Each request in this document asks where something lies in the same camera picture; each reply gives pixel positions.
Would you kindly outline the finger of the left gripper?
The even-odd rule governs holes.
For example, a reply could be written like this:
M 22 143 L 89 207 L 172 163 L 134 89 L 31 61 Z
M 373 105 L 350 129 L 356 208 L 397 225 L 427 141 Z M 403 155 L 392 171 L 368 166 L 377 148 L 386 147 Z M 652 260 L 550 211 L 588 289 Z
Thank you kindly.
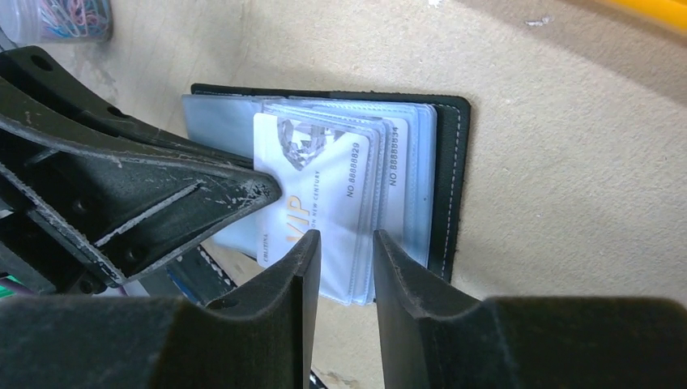
M 182 259 L 274 203 L 265 173 L 103 134 L 1 119 L 1 273 L 35 294 L 96 294 Z
M 203 146 L 123 113 L 38 46 L 2 52 L 1 77 L 53 111 L 101 133 L 238 167 L 253 165 L 249 157 Z

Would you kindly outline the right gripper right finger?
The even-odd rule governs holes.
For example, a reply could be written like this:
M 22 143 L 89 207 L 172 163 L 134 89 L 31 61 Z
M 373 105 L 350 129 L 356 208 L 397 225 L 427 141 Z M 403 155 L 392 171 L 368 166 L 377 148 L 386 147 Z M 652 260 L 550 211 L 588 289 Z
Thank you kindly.
M 686 310 L 656 297 L 479 301 L 373 235 L 388 388 L 683 388 Z

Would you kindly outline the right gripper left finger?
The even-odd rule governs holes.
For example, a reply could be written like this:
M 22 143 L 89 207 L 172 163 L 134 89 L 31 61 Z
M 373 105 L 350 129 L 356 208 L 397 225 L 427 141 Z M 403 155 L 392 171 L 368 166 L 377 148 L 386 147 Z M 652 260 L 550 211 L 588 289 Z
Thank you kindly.
M 307 388 L 321 235 L 207 306 L 182 297 L 13 297 L 4 388 Z

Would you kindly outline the silver VIP diamond card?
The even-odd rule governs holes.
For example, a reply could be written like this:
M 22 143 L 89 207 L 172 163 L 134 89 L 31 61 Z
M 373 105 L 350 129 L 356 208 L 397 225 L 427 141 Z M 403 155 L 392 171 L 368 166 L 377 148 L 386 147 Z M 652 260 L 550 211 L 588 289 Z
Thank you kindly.
M 316 229 L 325 265 L 351 271 L 364 205 L 370 140 L 274 114 L 254 115 L 254 162 L 282 197 L 258 215 L 259 260 L 270 266 Z

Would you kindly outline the black leather card holder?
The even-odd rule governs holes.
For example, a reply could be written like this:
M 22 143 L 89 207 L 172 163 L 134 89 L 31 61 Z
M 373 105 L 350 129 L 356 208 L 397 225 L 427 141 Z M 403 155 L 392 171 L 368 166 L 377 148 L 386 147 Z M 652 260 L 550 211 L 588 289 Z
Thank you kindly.
M 351 271 L 321 259 L 318 293 L 343 305 L 375 298 L 373 232 L 379 227 L 386 128 L 383 117 L 408 122 L 408 166 L 403 241 L 397 242 L 422 267 L 450 278 L 458 228 L 465 161 L 463 131 L 470 115 L 456 96 L 375 92 L 295 91 L 196 84 L 182 97 L 189 137 L 254 162 L 254 115 L 274 114 L 365 135 L 370 140 L 364 205 Z M 258 215 L 268 206 L 217 233 L 216 241 L 259 260 Z

